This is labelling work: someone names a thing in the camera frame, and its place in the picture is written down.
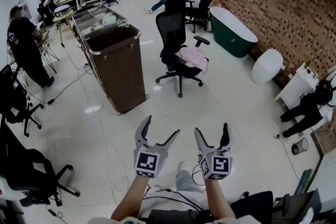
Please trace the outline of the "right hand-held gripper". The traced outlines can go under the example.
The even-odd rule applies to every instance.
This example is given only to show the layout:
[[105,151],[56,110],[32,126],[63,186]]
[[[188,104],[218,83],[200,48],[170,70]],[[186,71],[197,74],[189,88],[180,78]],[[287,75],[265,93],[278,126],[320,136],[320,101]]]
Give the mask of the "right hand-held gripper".
[[202,132],[196,128],[194,136],[199,150],[199,164],[203,178],[207,180],[222,180],[232,172],[233,158],[230,155],[230,136],[231,128],[228,123],[223,125],[223,135],[220,140],[219,148],[209,146]]

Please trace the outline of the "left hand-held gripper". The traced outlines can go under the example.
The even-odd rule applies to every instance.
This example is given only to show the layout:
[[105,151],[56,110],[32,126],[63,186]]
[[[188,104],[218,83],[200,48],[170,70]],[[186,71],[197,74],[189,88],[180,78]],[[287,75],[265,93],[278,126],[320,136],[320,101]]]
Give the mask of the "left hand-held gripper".
[[168,157],[168,152],[179,137],[180,130],[175,131],[164,143],[150,146],[146,136],[151,119],[151,115],[146,117],[135,131],[134,170],[136,176],[156,178]]

